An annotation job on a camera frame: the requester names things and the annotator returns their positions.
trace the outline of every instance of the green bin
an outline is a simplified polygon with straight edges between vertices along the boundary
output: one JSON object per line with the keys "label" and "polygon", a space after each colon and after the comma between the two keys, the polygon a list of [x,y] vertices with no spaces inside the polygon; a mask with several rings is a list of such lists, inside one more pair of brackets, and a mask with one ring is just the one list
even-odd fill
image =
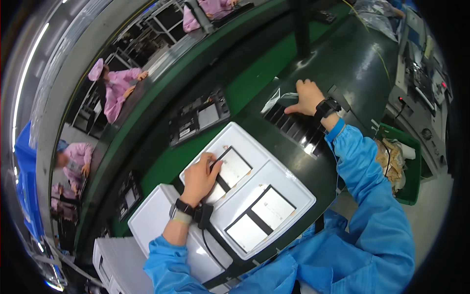
{"label": "green bin", "polygon": [[405,186],[395,195],[399,203],[415,205],[418,200],[419,185],[421,182],[421,143],[412,136],[384,123],[380,124],[377,138],[397,139],[403,144],[415,149],[416,158],[405,160]]}

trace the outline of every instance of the black pole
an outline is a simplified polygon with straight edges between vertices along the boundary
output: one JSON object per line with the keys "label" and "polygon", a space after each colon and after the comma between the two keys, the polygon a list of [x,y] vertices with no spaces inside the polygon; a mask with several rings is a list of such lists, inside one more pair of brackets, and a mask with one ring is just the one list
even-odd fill
{"label": "black pole", "polygon": [[310,34],[308,30],[308,0],[289,0],[294,22],[297,54],[301,59],[310,55]]}

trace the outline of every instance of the black wristband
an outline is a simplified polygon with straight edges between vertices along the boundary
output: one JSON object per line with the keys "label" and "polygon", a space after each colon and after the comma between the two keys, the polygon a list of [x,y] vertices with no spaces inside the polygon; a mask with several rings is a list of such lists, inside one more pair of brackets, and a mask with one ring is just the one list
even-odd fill
{"label": "black wristband", "polygon": [[187,215],[190,215],[191,217],[194,217],[194,208],[187,204],[187,203],[184,203],[183,201],[181,201],[179,198],[176,199],[176,203],[175,203],[175,206],[178,210],[180,210],[181,212],[184,212],[186,213]]}

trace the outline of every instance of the blue cleanroom gown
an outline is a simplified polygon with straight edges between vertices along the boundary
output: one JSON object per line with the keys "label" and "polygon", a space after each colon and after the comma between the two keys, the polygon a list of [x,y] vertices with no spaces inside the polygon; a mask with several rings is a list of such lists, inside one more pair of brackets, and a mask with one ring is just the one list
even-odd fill
{"label": "blue cleanroom gown", "polygon": [[[327,210],[325,226],[314,225],[271,263],[244,274],[230,294],[290,294],[295,280],[319,293],[400,293],[415,269],[410,225],[393,198],[390,182],[375,162],[377,146],[352,126],[333,141],[338,172],[359,208],[347,220]],[[155,294],[208,294],[189,274],[186,247],[163,237],[149,244],[144,270]]]}

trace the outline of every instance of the yellow cable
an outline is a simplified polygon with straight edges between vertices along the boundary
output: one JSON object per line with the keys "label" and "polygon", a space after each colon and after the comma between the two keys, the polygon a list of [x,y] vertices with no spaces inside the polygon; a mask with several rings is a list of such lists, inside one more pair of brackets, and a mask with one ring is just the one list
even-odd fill
{"label": "yellow cable", "polygon": [[375,49],[375,47],[372,47],[374,49],[374,51],[377,52],[377,54],[379,55],[380,57],[380,60],[382,60],[382,64],[384,65],[384,68],[385,68],[385,73],[387,74],[387,78],[388,78],[388,81],[390,82],[390,76],[388,74],[388,70],[387,70],[387,67],[385,66],[385,61],[384,59],[382,58],[382,56],[380,55],[380,53]]}
{"label": "yellow cable", "polygon": [[[351,7],[351,9],[354,11],[354,13],[356,14],[356,17],[360,20],[360,22],[364,25],[364,27],[366,28],[366,31],[369,32],[369,29],[367,28],[367,25],[366,23],[364,22],[364,20],[359,16],[359,14],[357,13],[357,11],[354,9],[354,7],[349,4],[346,0],[343,0],[344,3],[346,3],[349,7]],[[380,60],[382,60],[382,65],[384,66],[384,69],[385,69],[385,73],[387,74],[387,78],[388,78],[388,81],[390,82],[390,75],[388,74],[388,70],[387,70],[387,67],[385,66],[385,61],[384,59],[382,58],[382,56],[380,55],[380,53],[374,48],[374,51],[377,53],[377,55],[379,55],[380,57]]]}
{"label": "yellow cable", "polygon": [[362,19],[362,17],[359,16],[359,14],[357,13],[357,11],[354,9],[354,7],[349,4],[346,0],[343,0],[344,3],[346,3],[349,7],[351,7],[351,9],[354,11],[354,13],[356,14],[357,18],[360,20],[360,22],[364,25],[364,27],[366,28],[366,31],[369,32],[369,29],[367,28],[366,26],[366,23],[364,22],[364,20]]}

